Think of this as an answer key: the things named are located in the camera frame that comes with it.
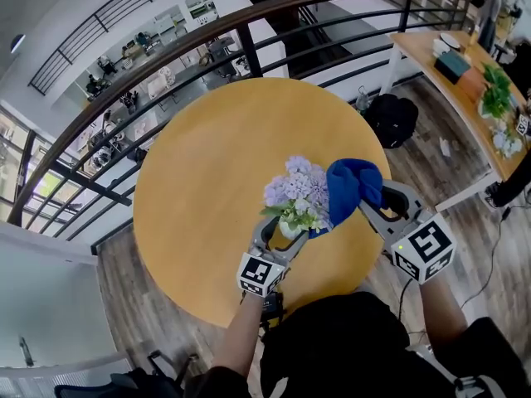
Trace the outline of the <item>orange box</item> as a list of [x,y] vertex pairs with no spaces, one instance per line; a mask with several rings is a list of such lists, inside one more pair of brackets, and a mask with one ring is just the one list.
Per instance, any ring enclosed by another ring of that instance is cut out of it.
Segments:
[[480,70],[472,66],[458,79],[456,86],[471,102],[477,103],[485,91],[485,78]]

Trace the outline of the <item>black backpack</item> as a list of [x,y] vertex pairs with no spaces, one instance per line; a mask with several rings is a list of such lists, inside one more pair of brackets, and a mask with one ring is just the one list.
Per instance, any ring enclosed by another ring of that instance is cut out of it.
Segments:
[[411,100],[384,94],[373,99],[363,117],[382,147],[394,149],[412,137],[418,114],[419,110]]

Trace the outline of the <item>white vase with purple flowers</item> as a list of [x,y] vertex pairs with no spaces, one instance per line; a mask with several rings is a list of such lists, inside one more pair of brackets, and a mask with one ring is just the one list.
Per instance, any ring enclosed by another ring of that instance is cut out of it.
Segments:
[[306,224],[308,232],[331,227],[326,171],[302,156],[285,162],[285,174],[265,186],[263,201],[265,216]]

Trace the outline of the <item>person's black shirt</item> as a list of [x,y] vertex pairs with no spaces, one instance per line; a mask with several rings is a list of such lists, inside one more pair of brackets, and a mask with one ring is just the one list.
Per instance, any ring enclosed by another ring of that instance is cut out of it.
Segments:
[[[409,350],[405,327],[368,292],[323,298],[264,336],[261,393],[270,398],[455,398],[434,366]],[[531,398],[516,353],[490,318],[475,320],[436,359],[462,378],[485,375],[506,398]]]

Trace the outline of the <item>black mesh office chair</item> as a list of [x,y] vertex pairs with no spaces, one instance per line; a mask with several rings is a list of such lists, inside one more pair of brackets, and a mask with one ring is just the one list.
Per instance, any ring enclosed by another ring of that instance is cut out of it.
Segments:
[[148,374],[142,368],[135,368],[127,373],[110,375],[110,383],[102,386],[69,386],[54,387],[56,398],[184,398],[183,387],[185,376],[192,362],[198,359],[193,353],[186,357],[177,376],[167,376],[155,361],[166,358],[159,350],[151,352],[147,358],[153,368]]

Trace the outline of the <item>white ribbed vase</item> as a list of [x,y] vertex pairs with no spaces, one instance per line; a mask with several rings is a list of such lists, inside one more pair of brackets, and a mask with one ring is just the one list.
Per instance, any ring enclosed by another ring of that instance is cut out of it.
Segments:
[[288,240],[294,240],[301,233],[309,229],[306,224],[285,220],[279,220],[278,226],[281,234]]

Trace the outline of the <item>small black screen device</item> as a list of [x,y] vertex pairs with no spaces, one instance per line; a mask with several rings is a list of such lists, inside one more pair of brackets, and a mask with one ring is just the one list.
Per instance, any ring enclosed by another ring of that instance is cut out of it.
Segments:
[[278,325],[284,318],[283,301],[284,295],[281,292],[272,292],[265,298],[261,313],[261,326],[265,330]]

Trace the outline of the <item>person's right forearm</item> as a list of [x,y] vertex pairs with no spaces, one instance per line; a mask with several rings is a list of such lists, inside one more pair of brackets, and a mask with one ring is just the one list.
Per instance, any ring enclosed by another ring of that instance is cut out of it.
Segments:
[[465,315],[448,283],[434,277],[419,285],[426,333],[435,354],[452,344],[467,328]]

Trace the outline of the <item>blue cloth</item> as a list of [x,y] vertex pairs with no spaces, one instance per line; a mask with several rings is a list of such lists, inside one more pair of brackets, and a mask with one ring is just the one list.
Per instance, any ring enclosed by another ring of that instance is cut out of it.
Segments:
[[343,158],[332,163],[326,172],[329,191],[329,221],[331,227],[309,231],[314,239],[330,232],[347,220],[359,207],[361,200],[376,208],[387,209],[382,197],[382,174],[378,167],[366,160]]

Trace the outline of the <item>person's left forearm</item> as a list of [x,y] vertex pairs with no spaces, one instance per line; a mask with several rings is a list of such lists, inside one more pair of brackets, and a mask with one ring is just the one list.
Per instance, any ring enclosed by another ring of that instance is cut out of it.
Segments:
[[246,294],[224,333],[213,366],[222,366],[247,378],[254,358],[264,299]]

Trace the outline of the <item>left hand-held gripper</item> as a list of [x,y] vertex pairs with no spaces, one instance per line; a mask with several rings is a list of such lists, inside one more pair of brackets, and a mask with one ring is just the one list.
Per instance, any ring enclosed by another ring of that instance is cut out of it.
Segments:
[[266,216],[255,226],[247,252],[241,257],[236,273],[236,285],[244,292],[267,297],[285,278],[290,262],[309,239],[308,231],[301,231],[284,248],[269,247],[279,216]]

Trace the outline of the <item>pale blue flower bouquet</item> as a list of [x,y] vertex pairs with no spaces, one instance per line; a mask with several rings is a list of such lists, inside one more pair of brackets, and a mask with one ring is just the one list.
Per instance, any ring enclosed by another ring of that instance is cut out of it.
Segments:
[[501,119],[496,121],[492,129],[492,143],[503,158],[512,158],[516,153],[521,152],[524,147],[522,140],[512,133],[507,124]]

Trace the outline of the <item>dark rectangular box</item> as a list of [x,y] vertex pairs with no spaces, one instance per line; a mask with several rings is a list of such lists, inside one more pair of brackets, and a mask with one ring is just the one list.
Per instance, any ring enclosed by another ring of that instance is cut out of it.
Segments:
[[470,70],[470,64],[457,52],[450,50],[442,53],[435,61],[435,69],[453,85]]

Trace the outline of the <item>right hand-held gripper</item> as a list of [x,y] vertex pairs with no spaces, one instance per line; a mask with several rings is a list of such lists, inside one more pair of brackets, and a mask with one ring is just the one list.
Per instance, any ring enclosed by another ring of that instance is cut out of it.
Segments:
[[448,266],[456,250],[455,236],[437,213],[402,237],[410,219],[423,208],[417,191],[405,183],[382,182],[382,208],[361,200],[359,210],[385,244],[391,245],[392,262],[410,278],[424,284]]

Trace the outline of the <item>black metal balcony railing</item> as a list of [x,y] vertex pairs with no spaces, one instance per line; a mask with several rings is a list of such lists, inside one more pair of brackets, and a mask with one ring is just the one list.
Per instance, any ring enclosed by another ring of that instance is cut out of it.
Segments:
[[78,57],[119,22],[154,0],[109,0],[91,13],[48,56],[28,85],[44,96]]

